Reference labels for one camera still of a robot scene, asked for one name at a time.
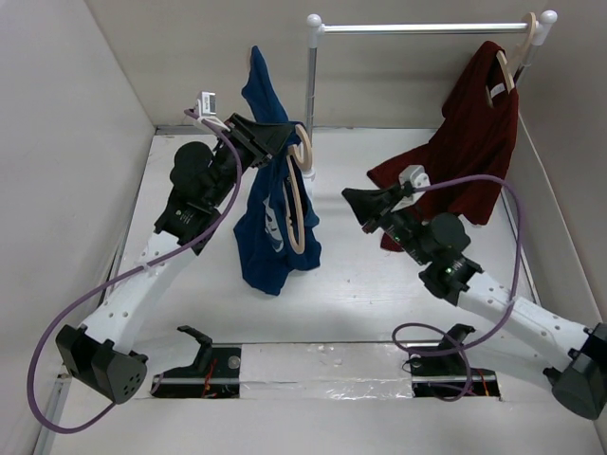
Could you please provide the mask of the dark red t-shirt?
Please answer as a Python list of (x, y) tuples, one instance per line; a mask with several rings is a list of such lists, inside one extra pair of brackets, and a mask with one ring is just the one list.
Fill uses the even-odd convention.
[[(423, 166), (433, 184), (474, 174), (506, 177), (517, 138), (519, 95), (504, 89), (492, 100), (487, 96), (505, 81), (497, 60), (502, 51), (491, 41), (481, 44), (444, 102), (443, 123), (429, 141), (367, 172), (377, 187), (394, 185), (410, 165)], [(469, 182), (427, 192), (409, 212), (420, 221), (448, 212), (484, 226), (500, 192), (496, 183)]]

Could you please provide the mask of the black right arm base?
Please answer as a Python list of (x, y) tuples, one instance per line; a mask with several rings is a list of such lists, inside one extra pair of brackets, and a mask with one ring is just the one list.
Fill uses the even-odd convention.
[(402, 370), (412, 376), (414, 398), (434, 397), (452, 401), (461, 391), (465, 397), (496, 397), (501, 393), (492, 370), (470, 367), (470, 382), (460, 354), (447, 356), (409, 355)]

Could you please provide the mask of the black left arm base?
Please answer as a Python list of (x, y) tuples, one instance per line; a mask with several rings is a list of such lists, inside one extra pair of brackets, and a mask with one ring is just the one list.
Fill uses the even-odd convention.
[(154, 376), (150, 394), (154, 398), (235, 399), (240, 397), (240, 344), (213, 343), (189, 325), (177, 331), (195, 340), (193, 360)]

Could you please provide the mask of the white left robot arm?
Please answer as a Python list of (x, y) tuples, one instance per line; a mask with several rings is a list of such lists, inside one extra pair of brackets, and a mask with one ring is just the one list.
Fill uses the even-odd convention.
[(56, 336), (75, 379), (115, 405), (135, 395), (147, 374), (146, 355), (133, 349), (144, 320), (210, 240), (223, 215), (219, 207), (238, 177), (270, 163), (294, 131), (290, 122), (258, 123), (234, 114), (214, 147), (194, 141), (177, 150), (172, 189), (136, 273), (120, 282), (79, 327), (66, 325)]

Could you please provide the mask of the blue printed t-shirt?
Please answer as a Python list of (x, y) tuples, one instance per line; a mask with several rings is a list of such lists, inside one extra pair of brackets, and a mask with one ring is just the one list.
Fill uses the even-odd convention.
[(291, 272), (310, 271), (321, 265), (322, 246), (314, 233), (320, 219), (312, 208), (304, 177), (294, 159), (291, 161), (303, 203), (305, 250), (302, 255), (293, 251), (286, 232), (283, 185), (291, 216), (295, 217), (286, 164), (287, 147), (300, 144), (294, 133), (281, 152), (257, 172), (249, 191), (246, 212), (233, 229), (244, 281), (271, 296), (281, 293)]

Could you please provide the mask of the wooden hanger with shirt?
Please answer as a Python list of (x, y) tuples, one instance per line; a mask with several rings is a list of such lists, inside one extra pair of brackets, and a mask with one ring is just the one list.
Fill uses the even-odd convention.
[(516, 86), (511, 71), (516, 72), (524, 63), (538, 28), (537, 16), (534, 12), (528, 12), (520, 23), (501, 24), (501, 28), (504, 29), (504, 33), (522, 33), (524, 35), (523, 40), (514, 47), (509, 57), (503, 50), (498, 50), (495, 54), (498, 74), (501, 76), (505, 91), (509, 94)]

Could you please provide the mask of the white clothes rack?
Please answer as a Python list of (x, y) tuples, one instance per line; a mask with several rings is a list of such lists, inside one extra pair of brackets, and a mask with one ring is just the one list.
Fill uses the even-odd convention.
[[(522, 80), (523, 74), (532, 65), (533, 60), (546, 41), (551, 28), (557, 23), (559, 15), (552, 9), (545, 10), (537, 15), (538, 28), (528, 51), (524, 63), (516, 72), (511, 71), (515, 82)], [(522, 34), (504, 33), (501, 24), (508, 23), (462, 23), (462, 24), (395, 24), (395, 25), (327, 25), (318, 14), (310, 14), (306, 18), (307, 27), (307, 78), (305, 98), (305, 121), (304, 127), (309, 138), (314, 136), (316, 81), (318, 47), (321, 37), (328, 35), (501, 35)]]

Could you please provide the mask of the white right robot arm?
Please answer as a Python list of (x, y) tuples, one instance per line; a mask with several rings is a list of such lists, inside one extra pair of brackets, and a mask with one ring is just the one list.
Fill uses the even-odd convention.
[(527, 381), (548, 388), (577, 416), (596, 421), (606, 406), (606, 326), (590, 329), (525, 298), (511, 298), (481, 265), (464, 255), (470, 238), (451, 213), (420, 222), (397, 204), (409, 185), (345, 189), (342, 196), (362, 229), (383, 230), (423, 266), (419, 278), (436, 298), (486, 319), (529, 348), (520, 364)]

